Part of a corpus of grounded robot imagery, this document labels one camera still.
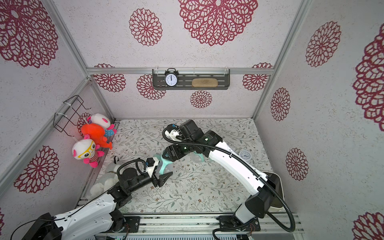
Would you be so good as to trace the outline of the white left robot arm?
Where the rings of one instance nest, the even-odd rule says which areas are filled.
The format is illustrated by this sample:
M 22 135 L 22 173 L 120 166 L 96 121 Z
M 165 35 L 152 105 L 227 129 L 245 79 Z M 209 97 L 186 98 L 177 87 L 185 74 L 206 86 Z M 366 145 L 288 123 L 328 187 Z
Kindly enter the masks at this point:
M 63 214 L 46 213 L 32 221 L 24 240 L 83 240 L 103 232 L 129 232 L 120 208 L 132 199 L 132 193 L 153 184 L 162 187 L 172 176 L 158 168 L 158 158 L 135 159 L 120 165 L 118 182 L 85 205 Z

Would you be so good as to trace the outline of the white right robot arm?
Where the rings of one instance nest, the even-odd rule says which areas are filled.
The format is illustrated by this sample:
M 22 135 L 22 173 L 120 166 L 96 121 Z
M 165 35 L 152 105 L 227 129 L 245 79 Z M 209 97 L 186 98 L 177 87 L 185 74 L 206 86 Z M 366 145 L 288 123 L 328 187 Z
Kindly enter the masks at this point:
M 162 131 L 163 138 L 170 143 L 162 153 L 162 158 L 170 162 L 180 160 L 190 153 L 202 154 L 220 164 L 232 174 L 249 192 L 250 196 L 233 215 L 221 222 L 217 232 L 243 231 L 256 220 L 269 216 L 279 227 L 288 233 L 296 229 L 295 218 L 284 198 L 277 192 L 276 184 L 270 177 L 245 162 L 236 154 L 223 138 L 214 131 L 203 132 L 193 120 L 181 125 L 170 124 Z M 278 200 L 285 209 L 290 224 L 284 225 L 269 209 L 273 200 Z

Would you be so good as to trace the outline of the clear baby bottle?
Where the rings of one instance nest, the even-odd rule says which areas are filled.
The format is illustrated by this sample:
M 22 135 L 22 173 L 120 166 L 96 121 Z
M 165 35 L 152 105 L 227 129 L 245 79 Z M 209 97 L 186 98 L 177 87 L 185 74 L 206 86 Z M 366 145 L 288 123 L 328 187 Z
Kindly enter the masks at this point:
M 198 154 L 198 153 L 195 153 L 195 152 L 192 153 L 191 160 L 194 163 L 197 163 L 197 164 L 205 162 L 204 155 L 203 154 Z
M 159 165 L 159 175 L 164 175 L 173 171 L 173 163 L 161 162 Z

